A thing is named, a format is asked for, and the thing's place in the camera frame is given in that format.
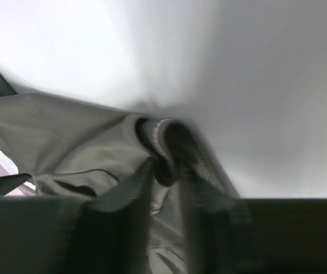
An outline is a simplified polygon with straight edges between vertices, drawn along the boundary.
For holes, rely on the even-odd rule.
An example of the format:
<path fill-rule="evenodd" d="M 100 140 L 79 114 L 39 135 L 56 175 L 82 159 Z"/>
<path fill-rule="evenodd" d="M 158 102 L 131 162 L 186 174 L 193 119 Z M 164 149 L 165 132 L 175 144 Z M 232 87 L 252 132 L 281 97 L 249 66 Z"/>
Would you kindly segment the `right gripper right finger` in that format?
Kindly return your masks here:
<path fill-rule="evenodd" d="M 189 273 L 327 273 L 327 199 L 244 199 L 193 171 L 180 198 Z"/>

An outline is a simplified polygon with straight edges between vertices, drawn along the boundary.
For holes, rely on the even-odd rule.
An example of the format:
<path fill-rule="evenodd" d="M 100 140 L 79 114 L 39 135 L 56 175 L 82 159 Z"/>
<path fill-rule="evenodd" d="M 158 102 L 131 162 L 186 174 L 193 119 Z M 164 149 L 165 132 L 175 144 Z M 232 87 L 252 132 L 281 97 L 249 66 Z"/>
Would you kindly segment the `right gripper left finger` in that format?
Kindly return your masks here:
<path fill-rule="evenodd" d="M 153 164 L 91 200 L 9 197 L 0 177 L 0 273 L 145 273 Z"/>

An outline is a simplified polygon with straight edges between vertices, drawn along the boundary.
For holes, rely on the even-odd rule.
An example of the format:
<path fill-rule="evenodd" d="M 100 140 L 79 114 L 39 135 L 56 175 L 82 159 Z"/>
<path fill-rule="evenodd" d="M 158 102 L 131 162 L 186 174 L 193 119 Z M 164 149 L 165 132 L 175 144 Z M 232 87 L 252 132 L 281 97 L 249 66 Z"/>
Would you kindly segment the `dark grey t-shirt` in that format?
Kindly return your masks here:
<path fill-rule="evenodd" d="M 18 94 L 2 75 L 0 151 L 17 166 L 17 175 L 29 176 L 9 197 L 88 201 L 151 161 L 145 273 L 189 273 L 180 198 L 185 170 L 238 197 L 202 136 L 187 124 L 49 95 Z"/>

